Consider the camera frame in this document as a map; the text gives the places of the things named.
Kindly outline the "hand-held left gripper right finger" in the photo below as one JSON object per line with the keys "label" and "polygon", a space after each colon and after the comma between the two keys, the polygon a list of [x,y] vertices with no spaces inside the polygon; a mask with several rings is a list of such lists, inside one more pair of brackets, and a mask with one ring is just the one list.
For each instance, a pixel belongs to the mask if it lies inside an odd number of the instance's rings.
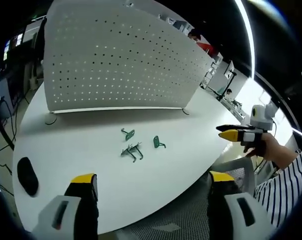
{"label": "hand-held left gripper right finger", "polygon": [[275,232],[265,209],[235,179],[210,171],[208,225],[211,240],[269,240]]}

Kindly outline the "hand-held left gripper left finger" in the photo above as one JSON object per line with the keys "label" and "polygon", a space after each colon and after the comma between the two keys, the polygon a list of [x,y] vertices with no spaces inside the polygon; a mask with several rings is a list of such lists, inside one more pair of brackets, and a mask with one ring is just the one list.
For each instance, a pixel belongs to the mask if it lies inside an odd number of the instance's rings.
{"label": "hand-held left gripper left finger", "polygon": [[35,240],[97,240],[98,218],[97,175],[79,175],[39,213],[32,236]]}

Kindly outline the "person's right hand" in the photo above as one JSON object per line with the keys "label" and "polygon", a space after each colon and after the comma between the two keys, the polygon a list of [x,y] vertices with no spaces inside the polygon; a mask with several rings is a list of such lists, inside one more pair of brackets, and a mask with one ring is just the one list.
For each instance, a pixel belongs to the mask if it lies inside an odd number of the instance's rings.
{"label": "person's right hand", "polygon": [[246,157],[263,157],[267,161],[273,161],[277,157],[279,143],[270,133],[263,133],[260,141],[254,145],[246,145],[243,152]]}

